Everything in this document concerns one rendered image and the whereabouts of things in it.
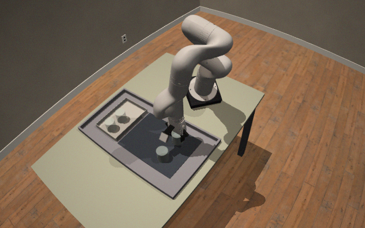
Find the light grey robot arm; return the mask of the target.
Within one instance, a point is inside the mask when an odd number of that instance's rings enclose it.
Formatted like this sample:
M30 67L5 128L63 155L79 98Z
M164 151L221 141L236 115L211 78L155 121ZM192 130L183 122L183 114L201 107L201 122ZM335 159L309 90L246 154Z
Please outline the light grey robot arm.
M217 93L215 80L227 76L233 67L225 56L233 46L233 38L225 30L198 15L186 17L181 29L194 45L182 48L175 55L169 87L156 97L153 106L157 119L168 117L172 123L184 119L183 98L188 90L198 101L212 100ZM191 80L197 64L200 64L197 75Z

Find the clear glass jar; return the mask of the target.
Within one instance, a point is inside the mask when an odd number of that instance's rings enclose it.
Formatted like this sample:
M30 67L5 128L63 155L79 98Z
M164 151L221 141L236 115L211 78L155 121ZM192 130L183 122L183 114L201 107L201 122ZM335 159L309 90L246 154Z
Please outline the clear glass jar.
M107 118L104 123L108 132L113 133L117 130L115 120L112 117Z
M125 114L125 110L120 108L120 109L117 109L115 111L115 115L116 115L116 118L117 118L117 121L119 123L125 123L127 121L127 117L126 117L126 114Z
M171 137L172 137L172 143L174 145L181 145L183 143L181 142L181 136L173 131L171 132Z
M157 159L161 163L165 163L169 160L168 148L165 146L159 146L156 149Z

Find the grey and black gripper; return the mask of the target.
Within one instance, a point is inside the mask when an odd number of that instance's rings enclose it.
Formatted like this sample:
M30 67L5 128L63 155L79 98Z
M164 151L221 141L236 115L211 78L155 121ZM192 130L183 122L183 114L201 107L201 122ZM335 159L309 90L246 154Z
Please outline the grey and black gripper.
M168 120L168 122L166 122L165 124L167 127L169 125L174 126L175 128L172 131L179 134L180 136L183 134L181 136L181 142L185 140L185 137L189 136L189 134L186 132L187 127L184 119L182 119L179 123L172 123Z

